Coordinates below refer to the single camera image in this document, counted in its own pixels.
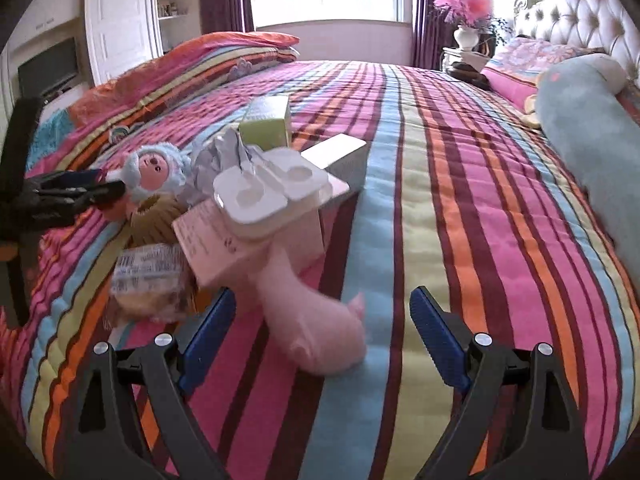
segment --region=food package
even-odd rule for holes
[[[107,327],[122,319],[172,323],[194,313],[194,279],[180,245],[122,251],[111,277]]]

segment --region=label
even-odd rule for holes
[[[111,278],[112,294],[182,290],[187,262],[179,245],[156,244],[122,251]]]

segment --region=blue gripper pad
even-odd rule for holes
[[[442,309],[423,286],[411,293],[409,312],[444,383],[465,395],[471,386],[466,374],[465,351],[444,321]]]
[[[236,298],[233,292],[226,288],[204,311],[202,320],[182,354],[184,371],[178,386],[185,395],[191,395],[204,381],[235,317]]]

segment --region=pink flower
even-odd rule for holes
[[[472,26],[491,16],[493,4],[492,0],[434,0],[433,6],[445,14],[447,22],[459,19]]]
[[[469,23],[487,18],[493,10],[491,0],[462,0],[462,2],[465,7],[465,19]]]

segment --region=vase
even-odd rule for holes
[[[465,52],[471,52],[480,40],[478,31],[465,25],[458,26],[458,30],[453,33],[453,38],[458,42],[460,50]]]

